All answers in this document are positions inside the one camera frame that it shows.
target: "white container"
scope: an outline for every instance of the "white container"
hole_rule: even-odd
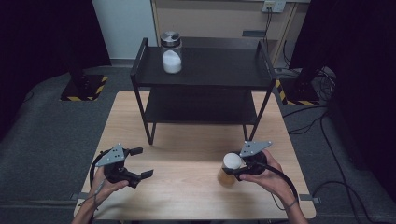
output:
[[[161,48],[163,54],[163,70],[174,74],[181,70],[181,39],[180,34],[168,31],[161,34]]]

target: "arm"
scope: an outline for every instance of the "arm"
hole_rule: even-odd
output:
[[[88,199],[82,204],[76,213],[72,224],[89,223],[95,209],[106,199],[110,194],[119,189],[123,189],[128,186],[128,181],[120,181],[118,183],[112,184],[108,182],[105,178],[104,168],[99,167],[95,173],[95,177],[92,181],[91,190],[88,194]]]
[[[267,157],[268,165],[282,171],[280,164],[274,159],[274,157],[267,150],[262,151]],[[294,203],[295,198],[292,194],[289,185],[277,174],[265,170],[260,175],[240,175],[242,180],[257,183],[264,189],[275,194],[286,208],[286,214],[288,216],[289,222],[294,223],[308,223],[303,212],[301,211],[300,205]]]

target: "yellow and black tape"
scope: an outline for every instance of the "yellow and black tape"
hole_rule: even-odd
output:
[[[90,96],[78,96],[77,94],[74,95],[62,95],[61,101],[96,101],[102,92],[105,84],[107,81],[107,77],[103,77],[100,81],[98,87],[96,88],[96,92]]]
[[[319,105],[318,101],[292,101],[289,100],[286,93],[283,91],[282,84],[279,79],[276,80],[276,88],[279,92],[280,100],[283,105]]]

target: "metal lid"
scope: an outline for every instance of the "metal lid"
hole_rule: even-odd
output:
[[[180,34],[173,31],[167,31],[161,34],[161,45],[168,48],[179,46],[181,43]]]

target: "shelf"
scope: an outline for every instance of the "shelf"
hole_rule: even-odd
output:
[[[250,90],[151,88],[148,122],[251,124],[257,120]]]
[[[267,90],[272,74],[257,49],[183,48],[182,69],[163,71],[161,48],[142,48],[132,76],[139,87],[190,86]]]

